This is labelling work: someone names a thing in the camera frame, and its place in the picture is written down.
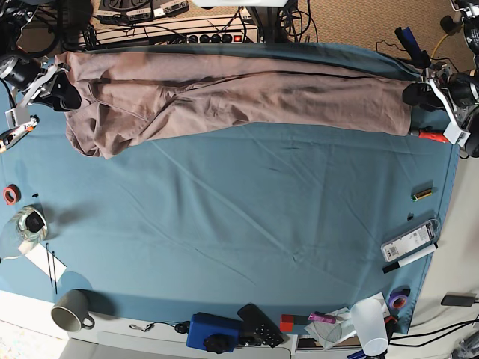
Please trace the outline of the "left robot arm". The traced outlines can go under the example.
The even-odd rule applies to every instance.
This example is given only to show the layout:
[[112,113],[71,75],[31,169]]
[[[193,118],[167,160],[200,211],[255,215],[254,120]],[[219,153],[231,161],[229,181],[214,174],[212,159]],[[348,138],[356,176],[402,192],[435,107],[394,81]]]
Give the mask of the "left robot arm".
[[475,67],[460,72],[443,58],[434,58],[421,49],[409,28],[397,28],[395,34],[411,58],[409,64],[422,70],[420,79],[403,91],[403,101],[427,111],[449,108],[449,118],[467,129],[478,119],[478,2],[452,1],[451,7],[459,19],[446,16],[441,27],[446,37],[463,33]]

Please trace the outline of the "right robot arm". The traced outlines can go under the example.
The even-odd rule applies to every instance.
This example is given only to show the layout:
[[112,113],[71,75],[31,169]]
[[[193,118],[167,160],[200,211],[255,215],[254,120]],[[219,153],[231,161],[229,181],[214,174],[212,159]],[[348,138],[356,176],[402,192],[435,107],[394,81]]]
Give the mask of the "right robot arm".
[[42,1],[1,2],[1,82],[7,88],[12,109],[40,103],[54,111],[67,112],[80,107],[82,99],[70,83],[67,73],[70,66],[65,63],[42,62],[59,44],[64,30],[64,6],[54,1],[56,14],[52,26],[53,41],[40,52],[26,52],[17,42],[22,31],[43,6]]

